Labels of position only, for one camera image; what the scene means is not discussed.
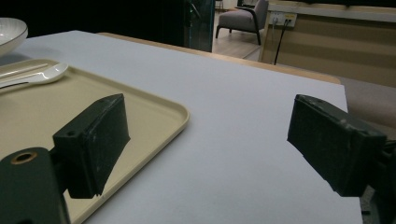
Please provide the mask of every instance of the bowl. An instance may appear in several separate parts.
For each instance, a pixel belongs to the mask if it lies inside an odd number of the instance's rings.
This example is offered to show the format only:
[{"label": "bowl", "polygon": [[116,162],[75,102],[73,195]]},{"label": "bowl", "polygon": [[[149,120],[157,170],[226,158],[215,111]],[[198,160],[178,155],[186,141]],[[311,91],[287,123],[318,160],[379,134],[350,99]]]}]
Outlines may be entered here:
[{"label": "bowl", "polygon": [[11,52],[27,37],[27,25],[14,18],[0,18],[0,57]]}]

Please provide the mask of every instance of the beige tray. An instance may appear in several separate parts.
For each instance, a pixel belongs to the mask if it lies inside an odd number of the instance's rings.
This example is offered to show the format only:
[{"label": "beige tray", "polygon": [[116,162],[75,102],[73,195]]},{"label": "beige tray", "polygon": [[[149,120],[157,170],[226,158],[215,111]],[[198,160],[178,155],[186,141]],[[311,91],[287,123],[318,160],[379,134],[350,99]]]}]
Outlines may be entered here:
[{"label": "beige tray", "polygon": [[[8,64],[0,67],[0,74],[42,63],[50,67],[57,62],[43,59]],[[189,111],[183,105],[72,66],[57,82],[0,90],[0,160],[28,147],[52,149],[54,133],[94,101],[116,93],[125,97],[131,141],[101,196],[76,200],[64,194],[72,223],[83,222],[176,137],[186,127]]]}]

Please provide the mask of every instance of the power outlet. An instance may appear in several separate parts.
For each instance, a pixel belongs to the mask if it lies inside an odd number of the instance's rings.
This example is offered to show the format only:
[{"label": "power outlet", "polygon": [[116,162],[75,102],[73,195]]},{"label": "power outlet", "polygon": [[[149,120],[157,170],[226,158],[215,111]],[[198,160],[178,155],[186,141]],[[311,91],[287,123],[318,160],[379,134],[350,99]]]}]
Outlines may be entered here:
[{"label": "power outlet", "polygon": [[271,11],[268,23],[271,25],[274,24],[283,26],[285,25],[285,20],[290,20],[288,27],[294,27],[297,20],[297,14],[290,12]]}]

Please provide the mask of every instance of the white spoon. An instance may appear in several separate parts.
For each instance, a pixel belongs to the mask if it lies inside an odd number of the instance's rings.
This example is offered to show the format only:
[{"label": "white spoon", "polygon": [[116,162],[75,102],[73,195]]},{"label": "white spoon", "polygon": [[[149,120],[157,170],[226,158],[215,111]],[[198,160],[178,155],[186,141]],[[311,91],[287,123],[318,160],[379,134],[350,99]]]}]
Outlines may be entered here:
[{"label": "white spoon", "polygon": [[56,81],[64,75],[68,66],[67,63],[58,63],[42,72],[0,82],[0,89],[19,84],[46,84]]}]

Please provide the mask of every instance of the gray chair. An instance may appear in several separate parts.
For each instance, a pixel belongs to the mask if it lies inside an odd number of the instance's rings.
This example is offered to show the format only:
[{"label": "gray chair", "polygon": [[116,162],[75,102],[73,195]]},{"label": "gray chair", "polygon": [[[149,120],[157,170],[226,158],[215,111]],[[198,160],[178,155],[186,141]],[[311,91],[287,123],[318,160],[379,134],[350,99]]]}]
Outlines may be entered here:
[{"label": "gray chair", "polygon": [[259,45],[262,44],[260,30],[264,28],[267,18],[268,0],[259,0],[254,8],[237,7],[236,11],[228,11],[219,15],[219,24],[216,30],[216,38],[219,37],[219,29],[238,30],[254,33],[257,35]]}]

